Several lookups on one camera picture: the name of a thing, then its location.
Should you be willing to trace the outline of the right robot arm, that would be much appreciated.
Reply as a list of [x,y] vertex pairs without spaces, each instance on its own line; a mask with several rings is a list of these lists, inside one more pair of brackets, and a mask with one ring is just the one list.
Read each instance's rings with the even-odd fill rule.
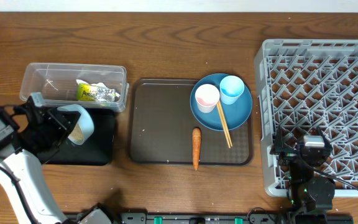
[[282,128],[278,128],[271,154],[278,165],[288,167],[290,181],[287,198],[289,208],[280,223],[327,223],[326,212],[333,207],[335,183],[314,171],[328,159],[333,147],[318,128],[317,135],[304,135],[293,147],[286,146]]

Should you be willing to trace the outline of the light blue bowl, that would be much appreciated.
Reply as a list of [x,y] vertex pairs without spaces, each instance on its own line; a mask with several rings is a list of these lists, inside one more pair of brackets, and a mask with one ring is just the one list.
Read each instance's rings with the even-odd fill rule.
[[78,121],[76,122],[76,124],[78,123],[80,125],[81,130],[84,134],[84,141],[83,141],[83,144],[84,144],[85,141],[94,132],[94,123],[93,123],[93,120],[92,120],[90,114],[81,105],[78,105],[78,104],[60,106],[57,108],[57,110],[65,111],[65,112],[76,111],[76,112],[80,113],[80,117],[79,117]]

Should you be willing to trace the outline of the orange carrot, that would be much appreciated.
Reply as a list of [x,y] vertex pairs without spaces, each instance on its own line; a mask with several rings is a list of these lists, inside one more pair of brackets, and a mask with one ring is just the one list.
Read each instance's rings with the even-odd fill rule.
[[193,167],[194,170],[198,170],[200,161],[201,150],[201,130],[195,128],[192,132],[192,147],[193,147]]

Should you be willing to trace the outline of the foil snack wrapper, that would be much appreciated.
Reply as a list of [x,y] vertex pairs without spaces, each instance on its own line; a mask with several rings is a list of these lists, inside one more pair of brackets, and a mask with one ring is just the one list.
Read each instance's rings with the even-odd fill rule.
[[115,102],[121,95],[115,89],[85,91],[77,90],[76,99],[79,101],[94,101],[98,103]]

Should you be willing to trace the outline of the white rice pile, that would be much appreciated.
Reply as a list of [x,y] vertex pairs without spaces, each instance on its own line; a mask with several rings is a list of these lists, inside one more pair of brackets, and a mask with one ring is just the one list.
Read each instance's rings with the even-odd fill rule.
[[80,125],[77,123],[73,131],[68,136],[69,140],[77,145],[83,144],[84,134],[81,130]]

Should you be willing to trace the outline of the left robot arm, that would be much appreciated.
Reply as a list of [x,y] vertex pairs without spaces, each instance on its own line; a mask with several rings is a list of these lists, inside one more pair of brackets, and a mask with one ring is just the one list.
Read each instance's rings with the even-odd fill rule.
[[0,106],[0,185],[19,223],[114,223],[96,204],[78,215],[65,215],[44,179],[38,154],[58,149],[65,141],[82,145],[94,132],[90,114],[80,105],[43,106],[33,93],[9,114]]

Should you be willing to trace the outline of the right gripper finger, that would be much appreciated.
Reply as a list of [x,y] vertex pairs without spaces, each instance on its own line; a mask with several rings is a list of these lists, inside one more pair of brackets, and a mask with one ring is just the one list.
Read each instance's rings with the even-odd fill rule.
[[273,147],[270,150],[270,154],[280,155],[286,153],[288,149],[284,145],[282,127],[277,128],[276,136],[273,142]]
[[329,142],[329,140],[326,138],[326,136],[324,135],[323,131],[321,130],[321,128],[318,126],[316,128],[319,137],[318,137],[318,143],[316,144],[317,148],[323,148],[323,149],[333,149],[331,143]]

